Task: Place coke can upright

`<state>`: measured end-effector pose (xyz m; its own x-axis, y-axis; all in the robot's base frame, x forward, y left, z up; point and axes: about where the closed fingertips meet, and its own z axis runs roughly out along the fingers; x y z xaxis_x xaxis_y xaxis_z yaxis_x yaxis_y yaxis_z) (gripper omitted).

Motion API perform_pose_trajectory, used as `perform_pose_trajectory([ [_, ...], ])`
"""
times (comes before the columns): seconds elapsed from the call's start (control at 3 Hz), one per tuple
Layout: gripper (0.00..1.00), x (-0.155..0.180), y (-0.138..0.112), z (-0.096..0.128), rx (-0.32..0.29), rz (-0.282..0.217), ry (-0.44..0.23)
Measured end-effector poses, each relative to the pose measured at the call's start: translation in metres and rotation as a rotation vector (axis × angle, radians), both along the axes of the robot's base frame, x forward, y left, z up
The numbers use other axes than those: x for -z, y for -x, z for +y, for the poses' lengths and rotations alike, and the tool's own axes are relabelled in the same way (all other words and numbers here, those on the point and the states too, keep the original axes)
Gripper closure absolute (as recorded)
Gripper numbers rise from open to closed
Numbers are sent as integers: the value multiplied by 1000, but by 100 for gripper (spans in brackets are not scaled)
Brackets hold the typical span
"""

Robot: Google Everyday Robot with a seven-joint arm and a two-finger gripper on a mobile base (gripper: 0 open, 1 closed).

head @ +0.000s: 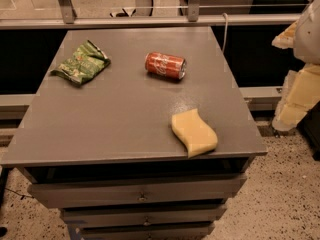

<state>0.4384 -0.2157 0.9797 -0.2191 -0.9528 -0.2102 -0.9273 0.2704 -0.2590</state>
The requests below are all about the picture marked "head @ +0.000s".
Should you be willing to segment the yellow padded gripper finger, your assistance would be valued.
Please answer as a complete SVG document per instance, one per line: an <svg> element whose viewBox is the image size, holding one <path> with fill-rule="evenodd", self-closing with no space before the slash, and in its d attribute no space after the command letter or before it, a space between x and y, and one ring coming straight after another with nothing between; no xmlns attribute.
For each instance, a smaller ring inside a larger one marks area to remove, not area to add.
<svg viewBox="0 0 320 240"><path fill-rule="evenodd" d="M290 70L285 77L272 127L290 131L320 101L320 66L306 64L298 72Z"/></svg>
<svg viewBox="0 0 320 240"><path fill-rule="evenodd" d="M294 36L297 27L297 22L292 23L283 32L277 35L273 41L272 45L280 49L288 49L294 47Z"/></svg>

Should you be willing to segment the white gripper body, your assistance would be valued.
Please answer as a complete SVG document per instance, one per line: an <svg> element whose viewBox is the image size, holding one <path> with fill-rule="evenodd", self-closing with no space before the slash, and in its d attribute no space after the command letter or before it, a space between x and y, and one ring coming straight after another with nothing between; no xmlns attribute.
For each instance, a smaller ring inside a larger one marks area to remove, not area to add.
<svg viewBox="0 0 320 240"><path fill-rule="evenodd" d="M314 0L299 18L293 50L297 59L320 64L320 0Z"/></svg>

